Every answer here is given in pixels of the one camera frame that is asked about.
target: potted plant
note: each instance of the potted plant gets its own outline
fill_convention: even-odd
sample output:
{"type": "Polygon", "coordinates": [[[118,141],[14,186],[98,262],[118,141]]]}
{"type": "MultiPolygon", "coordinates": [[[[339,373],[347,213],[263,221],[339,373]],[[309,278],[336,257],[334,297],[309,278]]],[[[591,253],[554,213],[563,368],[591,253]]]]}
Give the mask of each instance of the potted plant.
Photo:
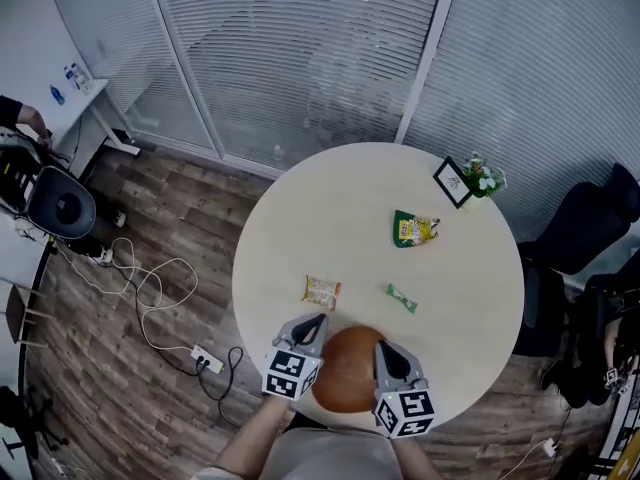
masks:
{"type": "Polygon", "coordinates": [[[507,186],[502,169],[487,167],[486,159],[475,151],[462,166],[462,172],[471,190],[471,197],[462,205],[467,211],[475,210],[487,197],[507,186]]]}

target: round white table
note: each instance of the round white table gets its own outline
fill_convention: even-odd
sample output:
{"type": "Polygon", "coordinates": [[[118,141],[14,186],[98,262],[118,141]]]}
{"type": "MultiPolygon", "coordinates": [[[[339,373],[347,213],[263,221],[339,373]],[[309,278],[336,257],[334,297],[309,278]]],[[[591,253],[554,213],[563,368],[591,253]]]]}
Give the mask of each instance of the round white table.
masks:
{"type": "MultiPolygon", "coordinates": [[[[420,360],[434,426],[491,387],[522,320],[520,258],[492,201],[456,210],[433,179],[441,163],[407,146],[352,144],[305,160],[267,190],[242,232],[232,287],[240,334],[261,373],[282,325],[322,309],[301,301],[309,274],[342,282],[330,333],[368,325],[420,360]],[[396,209],[442,219],[438,237],[397,248],[396,209]],[[415,314],[386,295],[390,282],[418,303],[415,314]]],[[[376,428],[371,413],[329,412],[311,390],[296,409],[329,426],[376,428]]]]}

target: white cable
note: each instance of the white cable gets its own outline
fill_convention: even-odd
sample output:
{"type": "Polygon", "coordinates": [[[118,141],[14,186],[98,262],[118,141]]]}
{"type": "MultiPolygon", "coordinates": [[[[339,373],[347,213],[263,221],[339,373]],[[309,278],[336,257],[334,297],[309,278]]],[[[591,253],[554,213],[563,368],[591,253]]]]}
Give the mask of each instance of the white cable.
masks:
{"type": "Polygon", "coordinates": [[[147,343],[149,344],[149,346],[158,349],[158,350],[187,350],[188,352],[191,352],[190,348],[187,347],[183,347],[183,346],[179,346],[179,347],[158,347],[157,345],[154,345],[153,343],[151,343],[151,341],[149,341],[149,338],[147,337],[147,332],[144,328],[144,319],[147,316],[147,314],[151,313],[152,311],[163,311],[165,309],[171,309],[174,308],[176,306],[179,306],[180,304],[183,304],[184,302],[186,302],[186,300],[191,297],[191,295],[193,294],[193,292],[196,291],[196,288],[198,287],[198,274],[195,271],[195,269],[189,264],[189,262],[187,262],[186,260],[182,259],[182,258],[171,258],[170,260],[165,261],[164,263],[161,263],[160,265],[158,265],[157,267],[152,268],[151,270],[146,270],[142,267],[138,267],[136,266],[136,256],[135,256],[135,252],[133,249],[133,242],[131,242],[131,240],[129,240],[128,238],[124,238],[124,237],[119,237],[116,238],[113,242],[111,242],[111,249],[114,249],[115,243],[118,240],[124,240],[126,242],[129,242],[129,245],[131,246],[131,266],[126,266],[126,265],[118,265],[116,263],[115,257],[113,259],[113,266],[115,268],[117,268],[118,270],[131,270],[131,275],[128,277],[127,282],[125,283],[124,287],[122,288],[122,290],[120,291],[107,291],[107,290],[103,290],[100,286],[98,286],[97,284],[92,283],[91,281],[89,281],[84,274],[82,274],[82,272],[80,272],[78,270],[78,268],[73,264],[73,262],[69,259],[69,257],[62,251],[62,249],[58,248],[58,250],[62,253],[62,256],[64,256],[64,259],[67,260],[67,263],[69,263],[69,265],[71,265],[71,267],[73,268],[73,270],[76,271],[76,274],[78,274],[82,279],[84,279],[84,281],[89,285],[89,286],[93,286],[94,288],[96,288],[97,290],[101,291],[102,293],[106,294],[106,295],[123,295],[127,288],[129,288],[129,285],[131,284],[131,279],[133,279],[133,275],[135,274],[136,270],[139,270],[141,272],[146,272],[146,276],[144,277],[144,279],[142,280],[142,282],[138,285],[138,292],[142,289],[142,286],[144,285],[144,283],[147,282],[147,279],[149,279],[149,276],[154,276],[157,280],[158,280],[158,290],[159,290],[159,297],[158,297],[158,302],[152,306],[149,306],[148,304],[145,304],[144,302],[142,302],[138,296],[138,292],[136,292],[136,299],[138,301],[138,304],[140,304],[142,307],[147,308],[147,310],[142,313],[142,317],[140,318],[140,326],[142,327],[142,334],[144,335],[144,339],[147,340],[147,343]],[[162,280],[160,279],[160,277],[158,276],[158,274],[156,274],[156,270],[161,269],[162,267],[165,267],[167,265],[169,265],[170,263],[173,263],[174,261],[180,261],[182,263],[184,263],[187,267],[189,267],[189,269],[191,270],[191,272],[193,272],[193,275],[196,278],[196,282],[193,285],[193,288],[191,289],[191,291],[180,301],[180,302],[176,302],[175,304],[169,304],[168,306],[161,306],[162,304],[162,298],[163,298],[163,294],[162,294],[162,280]]]}
{"type": "Polygon", "coordinates": [[[529,456],[529,454],[535,450],[538,446],[540,446],[541,444],[546,443],[547,440],[545,439],[544,441],[540,441],[538,444],[534,445],[526,454],[524,457],[522,457],[522,460],[520,462],[518,462],[518,464],[516,464],[516,467],[514,467],[511,471],[509,471],[506,475],[502,475],[500,478],[498,478],[498,480],[504,480],[505,478],[507,478],[511,473],[513,473],[516,469],[518,469],[520,466],[522,466],[522,463],[527,459],[527,457],[529,456]]]}

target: picture frame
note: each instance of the picture frame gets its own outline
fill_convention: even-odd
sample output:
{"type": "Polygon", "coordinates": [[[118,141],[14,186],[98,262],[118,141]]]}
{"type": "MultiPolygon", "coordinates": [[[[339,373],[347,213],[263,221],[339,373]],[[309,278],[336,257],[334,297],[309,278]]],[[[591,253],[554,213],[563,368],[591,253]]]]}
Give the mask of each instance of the picture frame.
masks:
{"type": "Polygon", "coordinates": [[[444,159],[433,178],[456,209],[471,197],[471,189],[467,185],[464,174],[450,156],[444,159]]]}

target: small snack packet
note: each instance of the small snack packet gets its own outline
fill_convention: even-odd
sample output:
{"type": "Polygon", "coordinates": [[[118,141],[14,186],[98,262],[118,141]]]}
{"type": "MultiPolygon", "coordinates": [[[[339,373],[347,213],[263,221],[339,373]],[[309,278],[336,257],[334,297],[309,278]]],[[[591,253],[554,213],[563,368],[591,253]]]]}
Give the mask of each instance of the small snack packet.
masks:
{"type": "Polygon", "coordinates": [[[335,311],[341,287],[342,283],[330,283],[316,277],[307,276],[307,288],[304,291],[302,301],[318,304],[335,311]]]}
{"type": "Polygon", "coordinates": [[[407,299],[403,293],[400,292],[395,286],[391,283],[387,285],[387,295],[391,295],[396,300],[402,302],[405,308],[409,311],[409,313],[415,313],[416,308],[418,307],[417,302],[413,302],[412,300],[407,299]]]}
{"type": "Polygon", "coordinates": [[[396,210],[393,219],[393,241],[398,247],[420,245],[438,236],[435,230],[440,219],[416,217],[396,210]]]}

